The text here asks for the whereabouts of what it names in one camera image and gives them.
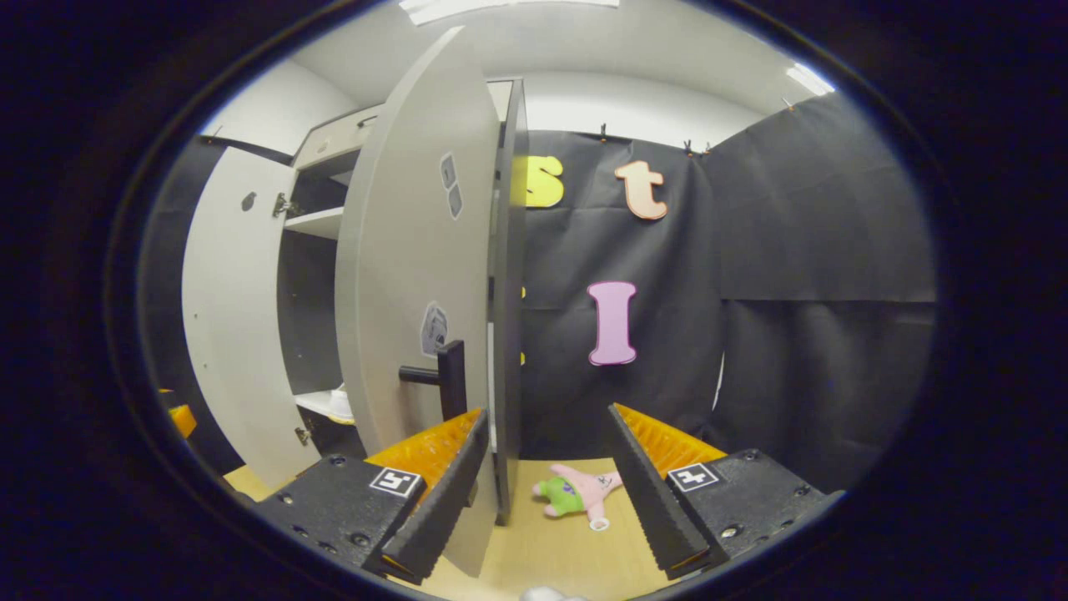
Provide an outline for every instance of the wooden floor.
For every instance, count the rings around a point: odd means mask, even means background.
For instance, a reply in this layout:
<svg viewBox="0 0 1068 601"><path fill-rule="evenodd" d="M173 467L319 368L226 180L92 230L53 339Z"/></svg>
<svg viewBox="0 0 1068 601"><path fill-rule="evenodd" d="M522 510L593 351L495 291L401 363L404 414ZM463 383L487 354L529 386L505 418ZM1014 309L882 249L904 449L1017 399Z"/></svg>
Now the wooden floor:
<svg viewBox="0 0 1068 601"><path fill-rule="evenodd" d="M584 513L555 519L543 513L546 500L534 497L531 489L539 480L553 476L549 471L552 463L519 462L512 522L493 527L477 579L441 557L421 586L400 584L464 601L517 601L524 590L536 586L550 586L590 601L616 601L668 586L666 576L653 559L626 488L616 489L604 501L606 516L611 521L604 532L591 531ZM590 474L615 471L611 459L564 463ZM247 471L230 474L226 480L257 501L273 492L257 484Z"/></svg>

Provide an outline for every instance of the patrick star plush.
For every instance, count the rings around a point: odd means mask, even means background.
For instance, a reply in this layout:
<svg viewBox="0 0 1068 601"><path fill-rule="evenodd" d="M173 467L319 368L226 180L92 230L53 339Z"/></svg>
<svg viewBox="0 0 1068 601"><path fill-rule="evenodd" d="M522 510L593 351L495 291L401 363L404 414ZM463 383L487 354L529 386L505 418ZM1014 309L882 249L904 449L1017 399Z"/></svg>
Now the patrick star plush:
<svg viewBox="0 0 1068 601"><path fill-rule="evenodd" d="M534 494L549 497L545 515L553 518L577 511L585 511L590 527L600 532L608 529L604 518L604 497L619 488L623 480L618 472L592 476L560 463L549 466L555 478L534 485Z"/></svg>

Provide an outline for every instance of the ceiling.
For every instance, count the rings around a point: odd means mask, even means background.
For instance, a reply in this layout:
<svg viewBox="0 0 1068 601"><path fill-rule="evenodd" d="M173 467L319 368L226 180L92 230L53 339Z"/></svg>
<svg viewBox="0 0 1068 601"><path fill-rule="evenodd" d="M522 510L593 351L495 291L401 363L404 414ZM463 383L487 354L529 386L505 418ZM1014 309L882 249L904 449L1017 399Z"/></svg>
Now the ceiling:
<svg viewBox="0 0 1068 601"><path fill-rule="evenodd" d="M786 76L794 62L771 46L680 0L621 0L618 9L564 3L483 9L421 27L396 0L308 45L293 58L359 106L381 102L451 27L468 27L486 77L593 72L671 83L760 114L812 93Z"/></svg>

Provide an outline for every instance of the black backdrop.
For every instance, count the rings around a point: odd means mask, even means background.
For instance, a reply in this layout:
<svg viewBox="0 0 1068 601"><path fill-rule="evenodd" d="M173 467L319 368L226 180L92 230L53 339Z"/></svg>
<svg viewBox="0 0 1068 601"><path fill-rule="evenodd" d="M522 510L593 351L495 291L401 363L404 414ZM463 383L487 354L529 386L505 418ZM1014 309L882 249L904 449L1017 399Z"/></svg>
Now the black backdrop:
<svg viewBox="0 0 1068 601"><path fill-rule="evenodd" d="M565 192L527 213L524 458L604 456L619 402L821 489L871 465L921 384L937 290L923 199L859 111L814 98L692 157L561 131L531 154L561 160ZM631 160L663 173L658 221L627 207ZM602 280L638 286L628 365L586 358Z"/></svg>

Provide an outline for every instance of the plush toy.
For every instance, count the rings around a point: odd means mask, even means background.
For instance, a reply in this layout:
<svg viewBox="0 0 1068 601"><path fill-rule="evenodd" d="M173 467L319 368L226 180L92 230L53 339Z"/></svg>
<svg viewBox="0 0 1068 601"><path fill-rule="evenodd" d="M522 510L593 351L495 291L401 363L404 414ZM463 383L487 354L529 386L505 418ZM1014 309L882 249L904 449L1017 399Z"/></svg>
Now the plush toy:
<svg viewBox="0 0 1068 601"><path fill-rule="evenodd" d="M556 518L577 511L585 511L590 519L590 527L594 531L604 531L609 521L604 518L604 497L619 488L623 480L618 472L591 476L566 465L554 463L549 466L555 478L550 478L534 485L534 494L549 497L545 515Z"/></svg>

